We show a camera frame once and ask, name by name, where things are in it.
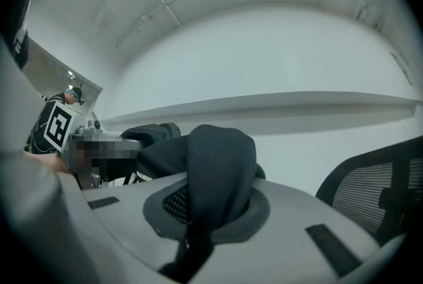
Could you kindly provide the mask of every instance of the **mesh backrest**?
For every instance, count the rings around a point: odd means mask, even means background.
[[[163,209],[182,224],[188,224],[187,190],[184,186],[163,201]]]
[[[375,234],[385,210],[379,207],[382,189],[391,185],[392,163],[358,168],[340,183],[333,208]]]
[[[380,245],[409,231],[423,199],[423,137],[344,161],[316,197],[355,221]]]
[[[423,159],[413,159],[410,163],[410,189],[416,190],[416,201],[423,201]]]

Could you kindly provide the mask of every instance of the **white wall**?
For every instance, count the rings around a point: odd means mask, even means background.
[[[29,61],[25,65],[23,73],[40,96],[42,94],[49,98],[67,89],[63,81],[59,80],[48,66],[39,64],[39,62]],[[75,103],[72,106],[67,104],[66,106],[82,116],[90,117],[89,110],[92,108],[91,102],[85,102],[82,105]]]
[[[68,29],[57,15],[49,13],[43,4],[31,3],[28,33],[48,53],[102,89],[93,108],[101,118],[122,70],[112,53],[95,49],[87,40],[79,37],[78,33]]]
[[[135,58],[116,85],[106,117],[293,91],[421,100],[420,90],[409,85],[389,52],[396,53],[372,29],[319,11],[283,5],[226,11],[183,27]],[[342,161],[423,135],[420,106],[278,106],[126,123],[109,120],[106,128],[122,132],[146,123],[175,122],[187,134],[200,124],[235,127],[254,139],[257,161],[269,180],[313,195]]]
[[[175,122],[183,135],[201,124],[250,135],[269,181],[315,195],[344,160],[423,135],[421,106],[287,107],[277,110],[169,117],[109,125],[121,134],[148,123]]]
[[[125,68],[106,118],[174,104],[294,91],[421,99],[375,31],[289,5],[255,5],[172,33]]]

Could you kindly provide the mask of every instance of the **cap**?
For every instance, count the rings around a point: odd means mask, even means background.
[[[78,96],[78,101],[82,100],[82,91],[78,87],[73,87],[72,90]]]

